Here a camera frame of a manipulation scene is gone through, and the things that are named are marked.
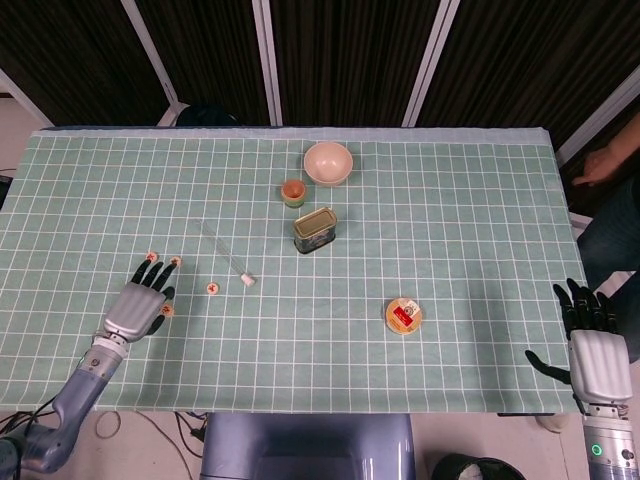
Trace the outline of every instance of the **floor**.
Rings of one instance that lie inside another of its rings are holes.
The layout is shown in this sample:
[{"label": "floor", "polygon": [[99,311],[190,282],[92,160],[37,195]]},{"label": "floor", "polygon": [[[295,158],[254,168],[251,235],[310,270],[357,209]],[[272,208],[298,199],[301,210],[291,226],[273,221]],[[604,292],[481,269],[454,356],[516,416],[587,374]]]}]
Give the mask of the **floor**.
[{"label": "floor", "polygon": [[[15,100],[0,99],[0,169],[17,167],[21,152],[33,130],[41,124],[24,111]],[[634,386],[640,386],[640,366],[632,367]],[[200,460],[182,446],[171,413],[145,412],[172,439],[190,469],[198,478]],[[175,447],[145,418],[134,412],[117,418],[108,413],[100,418],[93,412],[83,424],[74,454],[56,474],[38,476],[24,472],[24,480],[94,479],[156,480],[187,479],[189,475]],[[632,421],[640,427],[640,397],[631,405]],[[194,426],[199,423],[189,419]],[[509,462],[527,480],[584,480],[588,478],[580,416],[570,415],[562,434],[549,433],[532,417],[500,418],[494,414],[417,414],[411,417],[418,478],[428,480],[429,472],[447,452],[490,456]],[[187,441],[201,452],[202,444]]]}]

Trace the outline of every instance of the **black curtain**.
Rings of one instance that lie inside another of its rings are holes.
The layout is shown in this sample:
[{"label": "black curtain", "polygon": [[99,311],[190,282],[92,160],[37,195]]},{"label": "black curtain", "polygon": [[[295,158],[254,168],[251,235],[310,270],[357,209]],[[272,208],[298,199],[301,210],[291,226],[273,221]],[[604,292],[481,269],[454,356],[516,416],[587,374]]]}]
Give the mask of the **black curtain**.
[{"label": "black curtain", "polygon": [[218,104],[243,124],[269,124],[251,0],[137,4],[181,102]]},{"label": "black curtain", "polygon": [[640,64],[636,0],[463,0],[422,127],[538,127],[556,148]]},{"label": "black curtain", "polygon": [[1,0],[0,68],[55,125],[155,125],[169,106],[119,0]]},{"label": "black curtain", "polygon": [[285,125],[400,126],[437,0],[271,0]]}]

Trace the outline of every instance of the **robotic hand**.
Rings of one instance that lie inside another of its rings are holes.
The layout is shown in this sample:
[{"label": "robotic hand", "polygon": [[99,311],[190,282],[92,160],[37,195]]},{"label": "robotic hand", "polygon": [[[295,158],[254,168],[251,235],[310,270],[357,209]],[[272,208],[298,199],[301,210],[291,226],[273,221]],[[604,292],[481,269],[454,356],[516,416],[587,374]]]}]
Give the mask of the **robotic hand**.
[{"label": "robotic hand", "polygon": [[633,396],[629,353],[618,335],[609,299],[568,279],[572,298],[559,285],[560,301],[569,341],[570,371],[552,367],[530,350],[525,352],[540,373],[573,388],[583,414],[583,428],[591,480],[637,480],[633,432],[626,402]]},{"label": "robotic hand", "polygon": [[59,426],[49,428],[33,423],[34,415],[25,425],[0,438],[0,480],[19,477],[21,468],[52,473],[66,463],[80,425],[127,356],[128,345],[154,334],[164,322],[160,309],[166,300],[173,299],[175,290],[160,290],[177,264],[171,263],[160,275],[162,262],[147,273],[150,265],[150,260],[142,263],[125,285],[104,317],[103,331],[94,336],[91,348],[52,400]]}]

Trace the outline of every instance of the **person's arm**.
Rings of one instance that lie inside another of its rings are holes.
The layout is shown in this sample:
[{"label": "person's arm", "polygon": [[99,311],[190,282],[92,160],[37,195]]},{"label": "person's arm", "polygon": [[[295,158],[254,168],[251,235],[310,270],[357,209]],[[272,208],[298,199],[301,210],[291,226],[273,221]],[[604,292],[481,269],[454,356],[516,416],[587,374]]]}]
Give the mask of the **person's arm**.
[{"label": "person's arm", "polygon": [[609,142],[609,144],[587,155],[584,173],[573,179],[574,185],[596,183],[608,180],[614,172],[640,147],[640,113]]}]

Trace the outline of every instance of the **round container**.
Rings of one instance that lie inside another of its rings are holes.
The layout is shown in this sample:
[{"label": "round container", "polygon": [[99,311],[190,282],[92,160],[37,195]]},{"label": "round container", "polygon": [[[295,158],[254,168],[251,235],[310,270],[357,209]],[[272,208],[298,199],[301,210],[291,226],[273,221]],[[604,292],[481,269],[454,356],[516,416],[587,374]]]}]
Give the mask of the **round container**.
[{"label": "round container", "polygon": [[304,154],[305,172],[314,183],[323,187],[340,185],[352,169],[353,157],[339,143],[316,143]]},{"label": "round container", "polygon": [[422,310],[410,298],[396,298],[389,302],[385,316],[387,326],[400,335],[415,332],[422,323]]},{"label": "round container", "polygon": [[287,207],[299,208],[304,203],[304,196],[307,193],[307,187],[304,186],[302,180],[292,178],[282,184],[280,189],[282,199]]}]

